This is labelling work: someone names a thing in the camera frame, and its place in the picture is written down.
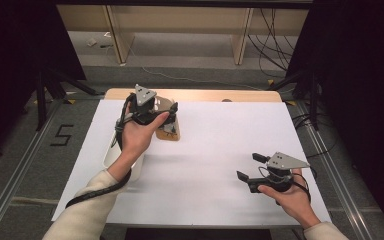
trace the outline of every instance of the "white table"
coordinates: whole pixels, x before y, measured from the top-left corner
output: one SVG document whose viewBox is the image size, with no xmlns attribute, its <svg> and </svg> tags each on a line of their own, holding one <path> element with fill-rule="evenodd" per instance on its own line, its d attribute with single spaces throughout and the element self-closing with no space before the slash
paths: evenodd
<svg viewBox="0 0 384 240">
<path fill-rule="evenodd" d="M 53 220 L 98 171 L 123 100 L 102 100 Z M 107 222 L 136 227 L 275 228 L 297 226 L 275 201 L 251 194 L 236 171 L 261 177 L 254 152 L 305 160 L 284 103 L 179 101 L 179 142 L 154 136 L 140 178 L 119 195 Z M 331 221 L 310 169 L 312 206 Z"/>
</svg>

